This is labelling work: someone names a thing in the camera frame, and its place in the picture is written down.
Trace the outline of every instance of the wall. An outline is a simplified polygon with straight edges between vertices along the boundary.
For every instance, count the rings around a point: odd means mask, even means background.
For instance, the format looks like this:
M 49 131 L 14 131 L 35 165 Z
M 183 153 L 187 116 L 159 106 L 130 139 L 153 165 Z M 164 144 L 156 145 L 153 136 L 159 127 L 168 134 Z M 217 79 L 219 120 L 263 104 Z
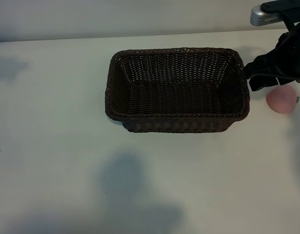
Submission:
M 182 34 L 254 27 L 262 0 L 0 0 L 0 41 Z

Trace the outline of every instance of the robotic arm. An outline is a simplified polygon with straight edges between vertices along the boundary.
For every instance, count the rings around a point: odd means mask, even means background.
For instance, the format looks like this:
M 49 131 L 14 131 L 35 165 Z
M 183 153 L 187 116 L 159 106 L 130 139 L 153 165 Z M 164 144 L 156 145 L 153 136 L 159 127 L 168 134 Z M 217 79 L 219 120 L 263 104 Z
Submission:
M 262 26 L 284 21 L 288 33 L 276 48 L 258 56 L 244 68 L 252 91 L 263 87 L 300 82 L 300 0 L 277 0 L 252 9 L 251 24 Z

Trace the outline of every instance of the woven texture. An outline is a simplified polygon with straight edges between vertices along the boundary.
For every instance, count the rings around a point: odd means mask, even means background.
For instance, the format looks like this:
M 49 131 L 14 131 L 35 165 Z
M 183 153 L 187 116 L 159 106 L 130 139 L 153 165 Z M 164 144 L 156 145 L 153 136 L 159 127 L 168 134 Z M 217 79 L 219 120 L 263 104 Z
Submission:
M 105 101 L 131 132 L 222 132 L 249 112 L 243 62 L 221 48 L 118 52 Z

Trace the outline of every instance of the white table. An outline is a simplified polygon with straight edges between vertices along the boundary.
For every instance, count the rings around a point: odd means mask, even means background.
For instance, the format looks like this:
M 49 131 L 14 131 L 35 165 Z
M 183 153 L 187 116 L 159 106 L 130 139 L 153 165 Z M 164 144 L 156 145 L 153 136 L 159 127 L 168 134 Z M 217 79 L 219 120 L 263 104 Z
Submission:
M 246 64 L 283 32 L 0 43 L 0 234 L 300 234 L 300 103 L 280 115 L 251 93 L 215 134 L 130 133 L 104 106 L 117 51 L 225 47 Z

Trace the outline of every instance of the brown wicker basket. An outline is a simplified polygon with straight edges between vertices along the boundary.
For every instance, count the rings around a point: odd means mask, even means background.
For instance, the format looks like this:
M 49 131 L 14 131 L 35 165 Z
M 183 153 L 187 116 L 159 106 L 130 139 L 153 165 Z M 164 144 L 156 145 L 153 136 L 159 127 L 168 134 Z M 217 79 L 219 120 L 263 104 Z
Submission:
M 118 52 L 110 64 L 106 114 L 136 133 L 222 132 L 249 112 L 242 70 L 231 49 Z

